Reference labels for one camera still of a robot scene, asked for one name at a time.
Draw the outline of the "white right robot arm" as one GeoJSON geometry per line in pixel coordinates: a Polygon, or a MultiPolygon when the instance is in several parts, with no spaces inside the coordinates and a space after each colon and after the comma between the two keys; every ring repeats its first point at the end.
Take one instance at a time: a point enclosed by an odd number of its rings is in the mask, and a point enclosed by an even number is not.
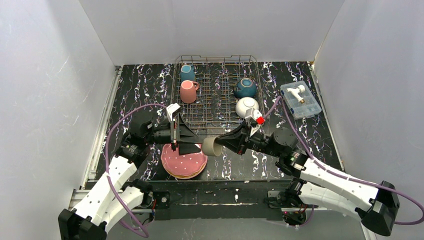
{"type": "Polygon", "coordinates": [[[362,182],[339,171],[297,147],[298,138],[291,129],[278,128],[271,135],[252,133],[243,122],[236,129],[203,141],[202,151],[219,156],[222,148],[242,155],[247,149],[278,158],[276,166],[293,179],[281,199],[295,205],[320,206],[359,220],[381,236],[390,236],[400,208],[395,187],[362,182]]]}

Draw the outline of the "blue handled mug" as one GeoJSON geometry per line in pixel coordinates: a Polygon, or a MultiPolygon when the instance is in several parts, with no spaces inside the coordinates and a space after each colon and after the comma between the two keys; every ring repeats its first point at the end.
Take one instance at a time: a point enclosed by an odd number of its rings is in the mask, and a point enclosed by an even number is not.
{"type": "Polygon", "coordinates": [[[190,64],[183,64],[180,68],[179,76],[181,81],[195,81],[196,75],[194,66],[190,64]]]}

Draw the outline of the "teal bowl beige inside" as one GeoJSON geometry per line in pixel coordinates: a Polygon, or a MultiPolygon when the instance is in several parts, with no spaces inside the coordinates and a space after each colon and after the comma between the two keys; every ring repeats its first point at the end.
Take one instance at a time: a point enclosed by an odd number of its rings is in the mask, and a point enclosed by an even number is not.
{"type": "Polygon", "coordinates": [[[239,79],[233,86],[233,94],[238,99],[245,97],[254,98],[257,94],[257,85],[251,78],[239,79]]]}

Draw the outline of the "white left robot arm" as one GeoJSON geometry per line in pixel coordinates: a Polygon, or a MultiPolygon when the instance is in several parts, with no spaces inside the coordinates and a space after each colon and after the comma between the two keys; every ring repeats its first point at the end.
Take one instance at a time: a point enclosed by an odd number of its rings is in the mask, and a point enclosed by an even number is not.
{"type": "Polygon", "coordinates": [[[201,151],[203,142],[184,122],[180,113],[154,125],[151,112],[132,118],[119,148],[105,167],[105,172],[71,210],[64,209],[58,216],[62,240],[105,240],[110,229],[126,214],[147,199],[152,186],[141,180],[126,185],[150,153],[150,146],[170,144],[178,153],[201,151]]]}

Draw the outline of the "small grey cup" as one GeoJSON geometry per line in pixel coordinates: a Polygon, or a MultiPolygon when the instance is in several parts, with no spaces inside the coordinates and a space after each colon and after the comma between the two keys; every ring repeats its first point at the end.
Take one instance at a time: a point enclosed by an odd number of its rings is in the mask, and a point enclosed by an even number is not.
{"type": "Polygon", "coordinates": [[[217,143],[217,136],[207,137],[201,145],[202,152],[208,157],[219,157],[222,154],[223,146],[217,143]]]}

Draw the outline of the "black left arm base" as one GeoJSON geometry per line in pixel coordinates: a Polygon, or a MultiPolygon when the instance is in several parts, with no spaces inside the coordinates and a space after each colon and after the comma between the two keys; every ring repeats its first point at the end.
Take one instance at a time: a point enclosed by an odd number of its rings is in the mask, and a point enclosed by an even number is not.
{"type": "Polygon", "coordinates": [[[143,193],[142,202],[137,206],[140,209],[149,210],[148,217],[142,222],[146,227],[156,216],[156,210],[167,210],[171,206],[171,195],[169,191],[158,191],[146,181],[136,179],[129,187],[135,187],[143,193]]]}

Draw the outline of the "white bowl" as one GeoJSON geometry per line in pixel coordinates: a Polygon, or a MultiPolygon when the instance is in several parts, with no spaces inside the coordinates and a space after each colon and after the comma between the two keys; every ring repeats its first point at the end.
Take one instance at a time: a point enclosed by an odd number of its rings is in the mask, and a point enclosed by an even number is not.
{"type": "Polygon", "coordinates": [[[246,117],[246,111],[250,108],[259,110],[258,102],[252,97],[243,97],[237,101],[235,112],[240,118],[244,119],[246,117]]]}

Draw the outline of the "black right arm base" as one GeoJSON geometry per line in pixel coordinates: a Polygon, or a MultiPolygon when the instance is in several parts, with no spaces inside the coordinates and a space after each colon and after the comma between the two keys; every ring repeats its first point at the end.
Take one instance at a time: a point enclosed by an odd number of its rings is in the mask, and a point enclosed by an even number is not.
{"type": "Polygon", "coordinates": [[[285,190],[270,190],[263,199],[269,208],[282,211],[282,220],[288,227],[300,228],[312,219],[316,205],[306,204],[300,199],[301,188],[306,183],[294,178],[285,190]]]}

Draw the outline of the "pink handled mug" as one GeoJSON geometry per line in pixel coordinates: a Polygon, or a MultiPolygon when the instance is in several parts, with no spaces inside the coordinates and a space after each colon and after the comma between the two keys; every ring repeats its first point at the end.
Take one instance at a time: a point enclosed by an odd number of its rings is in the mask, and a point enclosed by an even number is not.
{"type": "Polygon", "coordinates": [[[184,80],[180,85],[180,99],[183,103],[191,104],[197,99],[198,82],[184,80]]]}

